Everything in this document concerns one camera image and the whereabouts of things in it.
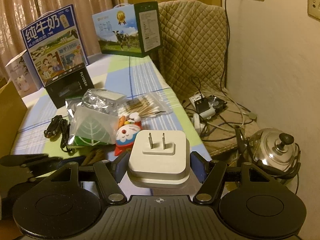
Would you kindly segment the white appliance box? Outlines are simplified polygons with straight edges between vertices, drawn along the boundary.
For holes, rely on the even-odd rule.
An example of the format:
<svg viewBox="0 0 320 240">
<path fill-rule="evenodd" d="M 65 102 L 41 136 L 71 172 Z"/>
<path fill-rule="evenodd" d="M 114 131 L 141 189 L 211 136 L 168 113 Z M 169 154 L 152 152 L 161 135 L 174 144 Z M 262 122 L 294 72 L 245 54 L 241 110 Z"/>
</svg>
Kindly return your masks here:
<svg viewBox="0 0 320 240">
<path fill-rule="evenodd" d="M 21 97 L 35 93 L 43 87 L 26 50 L 12 58 L 5 66 L 5 70 Z"/>
</svg>

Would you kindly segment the black charger on strip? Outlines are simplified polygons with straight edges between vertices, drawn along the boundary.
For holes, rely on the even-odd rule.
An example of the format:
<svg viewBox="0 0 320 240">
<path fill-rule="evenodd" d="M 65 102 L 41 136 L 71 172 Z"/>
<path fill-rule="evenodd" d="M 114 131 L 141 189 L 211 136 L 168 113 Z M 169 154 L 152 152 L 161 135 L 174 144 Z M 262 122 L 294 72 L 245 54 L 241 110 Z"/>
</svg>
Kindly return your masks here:
<svg viewBox="0 0 320 240">
<path fill-rule="evenodd" d="M 202 114 L 210 109 L 207 98 L 200 98 L 194 102 L 197 113 Z"/>
</svg>

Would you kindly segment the black product box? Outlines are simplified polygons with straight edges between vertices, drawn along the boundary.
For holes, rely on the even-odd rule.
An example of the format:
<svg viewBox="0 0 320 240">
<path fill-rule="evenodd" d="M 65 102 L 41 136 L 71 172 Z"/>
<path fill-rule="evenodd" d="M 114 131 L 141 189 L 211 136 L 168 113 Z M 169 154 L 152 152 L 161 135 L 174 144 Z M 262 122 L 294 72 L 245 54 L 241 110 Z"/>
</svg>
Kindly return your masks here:
<svg viewBox="0 0 320 240">
<path fill-rule="evenodd" d="M 45 85 L 57 109 L 65 105 L 66 98 L 83 96 L 91 88 L 94 88 L 94 85 L 84 63 L 48 80 Z"/>
</svg>

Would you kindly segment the Doraemon toy figure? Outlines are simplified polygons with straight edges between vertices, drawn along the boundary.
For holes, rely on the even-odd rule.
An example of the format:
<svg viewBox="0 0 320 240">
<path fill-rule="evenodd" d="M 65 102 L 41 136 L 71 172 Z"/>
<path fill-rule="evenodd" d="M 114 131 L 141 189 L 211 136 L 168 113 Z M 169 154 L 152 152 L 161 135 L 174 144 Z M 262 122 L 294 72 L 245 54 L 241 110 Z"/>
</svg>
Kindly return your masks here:
<svg viewBox="0 0 320 240">
<path fill-rule="evenodd" d="M 137 134 L 142 130 L 142 122 L 138 112 L 122 115 L 119 118 L 116 133 L 115 156 L 133 148 Z"/>
</svg>

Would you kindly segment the white pad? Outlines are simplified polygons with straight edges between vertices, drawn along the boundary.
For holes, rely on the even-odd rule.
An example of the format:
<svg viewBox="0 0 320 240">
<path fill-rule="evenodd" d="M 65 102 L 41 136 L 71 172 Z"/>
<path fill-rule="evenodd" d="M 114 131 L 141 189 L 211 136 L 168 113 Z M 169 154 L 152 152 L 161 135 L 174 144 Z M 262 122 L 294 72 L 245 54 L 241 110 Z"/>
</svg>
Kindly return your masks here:
<svg viewBox="0 0 320 240">
<path fill-rule="evenodd" d="M 126 95 L 112 92 L 106 89 L 88 89 L 82 97 L 84 106 L 104 113 L 111 113 L 117 110 L 118 105 L 123 103 Z"/>
</svg>

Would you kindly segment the white power adapter plug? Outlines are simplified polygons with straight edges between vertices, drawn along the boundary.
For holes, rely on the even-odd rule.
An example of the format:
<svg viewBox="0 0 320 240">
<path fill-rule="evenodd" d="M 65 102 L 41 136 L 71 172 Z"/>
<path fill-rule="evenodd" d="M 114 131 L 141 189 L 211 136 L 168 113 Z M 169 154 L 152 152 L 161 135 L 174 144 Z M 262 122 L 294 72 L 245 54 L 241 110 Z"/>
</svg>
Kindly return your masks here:
<svg viewBox="0 0 320 240">
<path fill-rule="evenodd" d="M 190 177 L 190 145 L 183 131 L 143 130 L 135 139 L 127 175 L 137 187 L 180 189 Z"/>
</svg>

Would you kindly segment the green leaf foil pouch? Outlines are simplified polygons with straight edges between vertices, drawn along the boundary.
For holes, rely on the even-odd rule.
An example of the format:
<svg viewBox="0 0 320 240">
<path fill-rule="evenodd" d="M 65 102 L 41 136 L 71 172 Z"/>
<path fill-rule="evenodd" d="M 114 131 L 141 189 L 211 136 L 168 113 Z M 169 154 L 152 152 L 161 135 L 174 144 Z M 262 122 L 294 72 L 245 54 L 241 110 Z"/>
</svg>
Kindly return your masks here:
<svg viewBox="0 0 320 240">
<path fill-rule="evenodd" d="M 90 109 L 80 98 L 66 99 L 69 118 L 68 146 L 113 145 L 116 143 L 119 118 Z"/>
</svg>

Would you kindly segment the quilted beige chair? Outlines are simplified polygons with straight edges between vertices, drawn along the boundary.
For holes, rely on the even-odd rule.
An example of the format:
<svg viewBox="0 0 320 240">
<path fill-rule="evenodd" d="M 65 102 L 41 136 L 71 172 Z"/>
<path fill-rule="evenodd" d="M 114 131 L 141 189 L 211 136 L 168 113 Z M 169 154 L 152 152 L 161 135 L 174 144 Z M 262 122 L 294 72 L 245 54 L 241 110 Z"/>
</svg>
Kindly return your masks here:
<svg viewBox="0 0 320 240">
<path fill-rule="evenodd" d="M 158 51 L 159 71 L 178 99 L 202 93 L 227 101 L 226 110 L 204 122 L 200 133 L 212 157 L 236 148 L 234 125 L 249 135 L 257 131 L 253 113 L 232 98 L 225 88 L 227 22 L 217 5 L 194 0 L 159 3 L 163 47 Z"/>
</svg>

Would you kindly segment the blue cartoon milk carton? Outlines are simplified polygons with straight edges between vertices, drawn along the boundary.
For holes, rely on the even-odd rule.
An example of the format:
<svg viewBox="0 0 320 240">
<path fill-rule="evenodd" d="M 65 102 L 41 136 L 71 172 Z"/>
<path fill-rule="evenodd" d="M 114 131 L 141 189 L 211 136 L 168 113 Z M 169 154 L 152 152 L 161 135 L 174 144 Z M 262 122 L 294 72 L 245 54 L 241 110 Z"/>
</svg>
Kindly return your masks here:
<svg viewBox="0 0 320 240">
<path fill-rule="evenodd" d="M 44 86 L 81 64 L 88 65 L 72 4 L 46 13 L 20 32 Z"/>
</svg>

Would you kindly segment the green cow milk carton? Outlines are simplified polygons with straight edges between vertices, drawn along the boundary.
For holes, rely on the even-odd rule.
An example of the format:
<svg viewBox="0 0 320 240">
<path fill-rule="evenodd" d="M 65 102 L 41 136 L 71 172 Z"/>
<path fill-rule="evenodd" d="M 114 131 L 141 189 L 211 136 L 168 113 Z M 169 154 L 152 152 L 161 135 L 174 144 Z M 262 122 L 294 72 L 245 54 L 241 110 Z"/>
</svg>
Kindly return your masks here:
<svg viewBox="0 0 320 240">
<path fill-rule="evenodd" d="M 162 47 L 156 1 L 117 5 L 92 19 L 103 54 L 145 57 Z"/>
</svg>

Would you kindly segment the brown cardboard box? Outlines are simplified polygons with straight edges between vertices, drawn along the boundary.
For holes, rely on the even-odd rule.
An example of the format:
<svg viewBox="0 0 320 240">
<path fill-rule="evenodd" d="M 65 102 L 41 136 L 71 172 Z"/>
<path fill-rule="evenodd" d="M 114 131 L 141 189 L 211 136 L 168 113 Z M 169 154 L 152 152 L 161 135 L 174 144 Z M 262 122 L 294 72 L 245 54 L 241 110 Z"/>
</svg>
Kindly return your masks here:
<svg viewBox="0 0 320 240">
<path fill-rule="evenodd" d="M 1 88 L 0 103 L 0 155 L 3 157 L 10 154 L 27 107 L 12 81 Z"/>
</svg>

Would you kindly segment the cotton swabs plastic bag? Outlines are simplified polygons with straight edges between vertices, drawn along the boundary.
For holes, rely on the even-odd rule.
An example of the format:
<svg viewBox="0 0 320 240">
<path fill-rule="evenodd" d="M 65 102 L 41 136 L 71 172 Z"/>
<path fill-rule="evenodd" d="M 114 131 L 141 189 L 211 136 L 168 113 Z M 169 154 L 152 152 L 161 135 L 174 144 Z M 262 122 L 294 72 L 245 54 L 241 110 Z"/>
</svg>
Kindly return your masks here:
<svg viewBox="0 0 320 240">
<path fill-rule="evenodd" d="M 141 119 L 154 118 L 172 113 L 172 108 L 156 93 L 149 92 L 128 99 L 118 107 L 118 116 L 129 117 L 138 113 Z"/>
</svg>

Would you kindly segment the stainless steel kettle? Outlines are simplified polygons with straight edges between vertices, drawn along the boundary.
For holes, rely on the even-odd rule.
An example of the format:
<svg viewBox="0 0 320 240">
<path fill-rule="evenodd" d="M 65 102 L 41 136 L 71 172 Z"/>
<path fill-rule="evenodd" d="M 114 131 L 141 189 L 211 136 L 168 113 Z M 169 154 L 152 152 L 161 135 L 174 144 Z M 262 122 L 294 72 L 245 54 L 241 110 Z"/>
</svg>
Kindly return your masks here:
<svg viewBox="0 0 320 240">
<path fill-rule="evenodd" d="M 275 128 L 264 128 L 246 137 L 244 130 L 234 127 L 239 159 L 237 167 L 249 162 L 285 185 L 298 175 L 300 148 L 292 135 Z"/>
</svg>

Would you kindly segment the checked blue green tablecloth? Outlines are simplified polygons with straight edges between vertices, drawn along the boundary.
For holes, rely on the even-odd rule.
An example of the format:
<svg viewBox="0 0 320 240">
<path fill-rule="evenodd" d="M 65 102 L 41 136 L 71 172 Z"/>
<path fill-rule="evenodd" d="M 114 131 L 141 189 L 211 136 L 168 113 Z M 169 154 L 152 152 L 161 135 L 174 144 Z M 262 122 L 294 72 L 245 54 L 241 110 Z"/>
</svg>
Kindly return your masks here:
<svg viewBox="0 0 320 240">
<path fill-rule="evenodd" d="M 138 58 L 97 54 L 89 57 L 89 62 L 87 70 L 97 88 L 124 94 L 129 99 L 156 92 L 170 106 L 172 112 L 143 120 L 143 127 L 153 130 L 181 130 L 189 140 L 192 151 L 198 152 L 206 160 L 211 159 L 176 94 L 148 56 Z M 60 139 L 51 141 L 43 135 L 52 117 L 67 117 L 66 108 L 57 109 L 45 89 L 26 96 L 23 102 L 28 111 L 18 129 L 11 153 L 45 153 L 51 157 L 71 157 L 61 150 Z"/>
</svg>

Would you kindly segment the beige curtain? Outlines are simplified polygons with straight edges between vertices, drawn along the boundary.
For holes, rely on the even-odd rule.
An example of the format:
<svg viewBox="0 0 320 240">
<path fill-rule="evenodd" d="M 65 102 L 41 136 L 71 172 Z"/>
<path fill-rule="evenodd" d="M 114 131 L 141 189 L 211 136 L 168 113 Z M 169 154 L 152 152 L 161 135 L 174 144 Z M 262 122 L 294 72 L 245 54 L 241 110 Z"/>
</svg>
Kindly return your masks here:
<svg viewBox="0 0 320 240">
<path fill-rule="evenodd" d="M 113 8 L 119 0 L 1 0 L 1 70 L 25 45 L 20 30 L 44 13 L 74 5 L 87 55 L 100 52 L 92 15 Z"/>
</svg>

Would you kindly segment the white power strip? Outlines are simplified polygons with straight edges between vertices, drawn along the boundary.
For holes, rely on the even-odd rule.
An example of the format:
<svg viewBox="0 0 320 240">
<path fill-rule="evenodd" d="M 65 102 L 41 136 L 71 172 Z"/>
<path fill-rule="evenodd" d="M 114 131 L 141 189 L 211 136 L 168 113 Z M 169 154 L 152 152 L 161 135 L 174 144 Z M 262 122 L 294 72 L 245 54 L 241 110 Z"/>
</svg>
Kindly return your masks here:
<svg viewBox="0 0 320 240">
<path fill-rule="evenodd" d="M 210 119 L 216 114 L 216 111 L 209 103 L 208 98 L 203 96 L 201 93 L 191 96 L 189 101 L 195 108 L 196 113 L 198 113 L 203 119 Z"/>
</svg>

